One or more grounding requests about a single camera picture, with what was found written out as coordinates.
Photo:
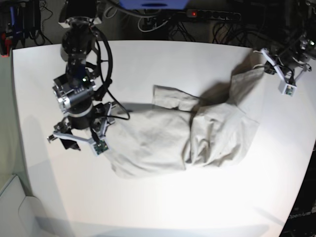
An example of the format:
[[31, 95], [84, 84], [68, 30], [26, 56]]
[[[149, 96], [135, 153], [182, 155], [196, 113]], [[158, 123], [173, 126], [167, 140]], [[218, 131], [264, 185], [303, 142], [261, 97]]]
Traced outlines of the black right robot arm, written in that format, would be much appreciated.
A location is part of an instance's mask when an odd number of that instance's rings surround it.
[[93, 126], [97, 110], [112, 83], [113, 56], [105, 35], [96, 27], [100, 0], [67, 0], [59, 24], [69, 29], [60, 54], [65, 73], [54, 79], [53, 92], [64, 118], [55, 129], [83, 130]]

